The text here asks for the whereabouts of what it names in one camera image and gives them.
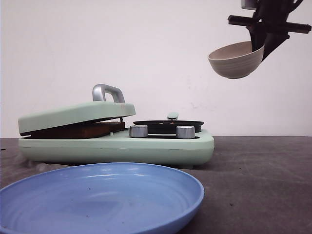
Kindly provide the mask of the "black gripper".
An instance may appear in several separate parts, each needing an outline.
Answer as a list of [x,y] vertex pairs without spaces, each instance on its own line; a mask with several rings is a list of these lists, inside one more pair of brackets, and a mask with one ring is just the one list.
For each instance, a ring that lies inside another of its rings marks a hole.
[[[264,61],[271,52],[290,38],[288,32],[307,34],[312,30],[308,24],[287,21],[289,14],[301,3],[301,0],[257,0],[257,9],[252,17],[230,15],[228,23],[246,26],[251,37],[252,51],[264,45]],[[264,27],[271,31],[286,32],[266,34]]]

